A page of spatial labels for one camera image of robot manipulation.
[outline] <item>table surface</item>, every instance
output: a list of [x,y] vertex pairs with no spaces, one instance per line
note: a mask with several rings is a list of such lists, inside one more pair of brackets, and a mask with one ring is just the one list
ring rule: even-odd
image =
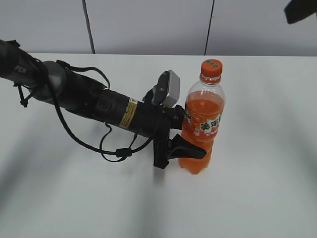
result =
[[[33,55],[98,67],[112,90],[137,100],[173,69],[182,106],[201,62],[211,58]],[[33,99],[24,109],[16,88],[1,80],[0,237],[317,237],[317,58],[215,58],[224,65],[226,106],[211,163],[199,175],[176,159],[154,168],[152,144],[108,163],[72,141],[53,106]],[[107,131],[64,115],[90,144]],[[105,147],[125,147],[132,138],[115,128]],[[144,141],[138,137],[135,146]]]

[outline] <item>plastic bottle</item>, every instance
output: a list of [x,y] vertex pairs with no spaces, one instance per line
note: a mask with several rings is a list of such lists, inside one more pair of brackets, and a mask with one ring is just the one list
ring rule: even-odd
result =
[[198,174],[211,159],[213,139],[218,133],[225,96],[220,86],[222,63],[209,59],[202,63],[200,80],[188,92],[182,137],[207,151],[202,159],[179,158],[180,167]]

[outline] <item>white wall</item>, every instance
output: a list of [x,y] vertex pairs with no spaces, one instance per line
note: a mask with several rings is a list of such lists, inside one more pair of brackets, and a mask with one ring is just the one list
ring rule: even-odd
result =
[[80,0],[2,0],[0,39],[28,52],[91,53]]
[[317,56],[316,15],[289,25],[290,0],[216,0],[208,55]]
[[[2,0],[0,39],[29,52],[91,53],[80,0]],[[316,15],[290,0],[215,0],[207,55],[317,56]],[[86,0],[97,54],[202,55],[212,0]]]
[[86,0],[96,53],[202,55],[211,0]]

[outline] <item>warning label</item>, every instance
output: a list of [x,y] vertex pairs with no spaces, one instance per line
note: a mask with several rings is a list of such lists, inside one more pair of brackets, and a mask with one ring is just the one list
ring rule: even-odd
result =
[[138,101],[134,100],[133,98],[130,98],[127,109],[125,110],[125,113],[119,125],[121,128],[127,129],[130,126],[137,106]]

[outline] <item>black object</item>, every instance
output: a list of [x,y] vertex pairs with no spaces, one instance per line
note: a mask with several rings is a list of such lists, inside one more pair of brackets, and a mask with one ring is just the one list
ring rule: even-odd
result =
[[[97,68],[72,67],[59,60],[57,62],[40,62],[19,49],[18,46],[19,44],[15,41],[0,40],[0,77],[11,80],[15,86],[18,86],[23,106],[27,106],[30,97],[53,104],[65,130],[80,145],[101,153],[105,159],[104,154],[116,155],[121,157],[118,161],[123,161],[133,153],[142,150],[153,139],[154,166],[162,169],[172,158],[201,159],[206,155],[204,149],[189,143],[180,136],[176,136],[173,140],[169,139],[171,128],[181,129],[184,113],[181,106],[168,108],[162,104],[154,105],[152,99],[156,98],[156,95],[153,91],[152,95],[147,93],[144,102],[135,101],[111,91],[107,77]],[[73,72],[87,70],[99,72],[108,83],[108,87],[96,80]],[[26,98],[23,96],[22,86],[27,87],[30,91],[30,95]],[[161,95],[158,98],[158,100],[155,99],[156,103],[160,103],[163,99]],[[100,147],[95,148],[84,143],[72,133],[60,107],[76,115],[105,122],[106,125],[109,123],[119,126],[135,134],[145,136],[148,140],[136,149],[131,149],[131,144],[128,148],[105,151],[102,150],[103,140]]]
[[289,24],[296,23],[317,12],[317,0],[292,0],[285,8]]
[[158,78],[157,85],[153,88],[155,90],[155,94],[152,99],[153,105],[160,105],[167,96],[167,88],[168,88],[168,72],[165,71]]

